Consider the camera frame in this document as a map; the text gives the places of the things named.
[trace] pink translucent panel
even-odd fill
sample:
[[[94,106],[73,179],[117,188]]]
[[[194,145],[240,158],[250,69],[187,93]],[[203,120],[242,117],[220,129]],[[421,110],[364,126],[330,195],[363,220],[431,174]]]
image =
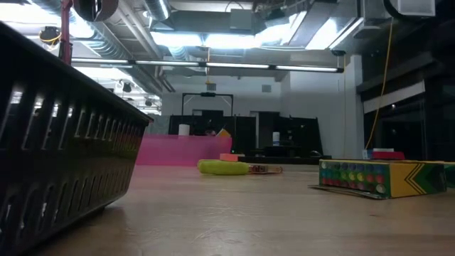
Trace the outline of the pink translucent panel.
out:
[[[229,153],[231,138],[148,134],[142,139],[137,165],[196,166],[201,159]]]

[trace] black plastic basket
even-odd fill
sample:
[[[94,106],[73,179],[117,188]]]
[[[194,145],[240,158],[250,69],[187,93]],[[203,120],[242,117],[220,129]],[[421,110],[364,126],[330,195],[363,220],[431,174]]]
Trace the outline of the black plastic basket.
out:
[[[149,117],[0,22],[0,255],[123,196]]]

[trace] white wall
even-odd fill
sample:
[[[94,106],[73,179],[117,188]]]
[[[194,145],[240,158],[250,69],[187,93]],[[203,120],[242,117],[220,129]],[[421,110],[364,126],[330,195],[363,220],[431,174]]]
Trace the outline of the white wall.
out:
[[[181,114],[182,92],[206,92],[205,77],[168,77],[169,82],[176,89],[176,93],[164,94],[162,98],[162,115]],[[212,77],[211,82],[217,84],[216,93],[234,95],[234,114],[249,116],[251,111],[280,111],[280,83],[274,78],[237,78]],[[272,92],[262,92],[262,85],[271,85]],[[225,116],[230,113],[230,98],[224,97],[185,97],[184,114],[192,114],[193,110],[223,110]]]
[[[346,96],[344,74],[290,72],[282,81],[281,116],[317,117],[324,154],[333,158],[361,158],[363,111],[355,93],[361,70],[360,56],[352,57],[346,68]]]

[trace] table surface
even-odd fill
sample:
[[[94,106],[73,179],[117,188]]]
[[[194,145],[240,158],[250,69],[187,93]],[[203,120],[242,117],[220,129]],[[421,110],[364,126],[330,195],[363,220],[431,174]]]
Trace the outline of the table surface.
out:
[[[454,192],[374,201],[307,188],[307,170],[137,166],[126,196],[33,255],[455,255]]]

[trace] green sponge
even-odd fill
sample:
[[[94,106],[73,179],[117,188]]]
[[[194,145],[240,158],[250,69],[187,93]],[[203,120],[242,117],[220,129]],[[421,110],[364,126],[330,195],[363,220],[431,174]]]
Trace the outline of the green sponge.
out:
[[[198,169],[202,174],[245,175],[249,173],[249,164],[221,160],[199,160]]]

